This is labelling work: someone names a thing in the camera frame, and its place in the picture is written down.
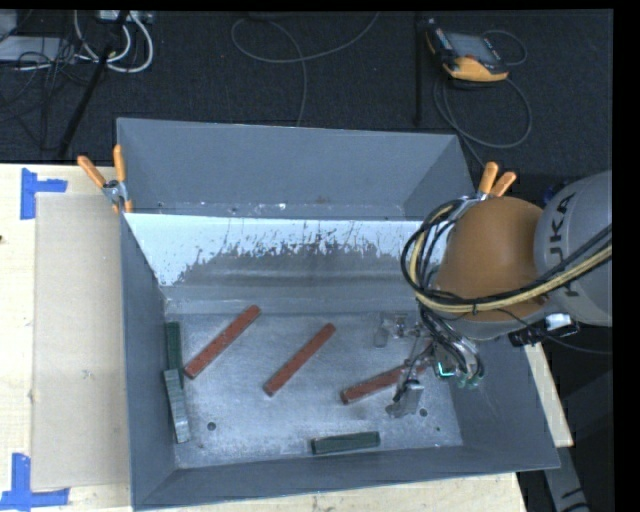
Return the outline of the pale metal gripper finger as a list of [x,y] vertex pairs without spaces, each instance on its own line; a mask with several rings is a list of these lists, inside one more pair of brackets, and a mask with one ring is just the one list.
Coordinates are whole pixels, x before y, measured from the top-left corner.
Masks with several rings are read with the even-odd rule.
[[410,323],[407,314],[398,312],[381,313],[374,331],[373,345],[376,348],[383,348],[391,340],[418,336],[419,333],[418,324]]
[[387,414],[396,419],[415,414],[419,409],[423,392],[423,384],[417,379],[408,379],[398,388],[392,402],[386,407]]

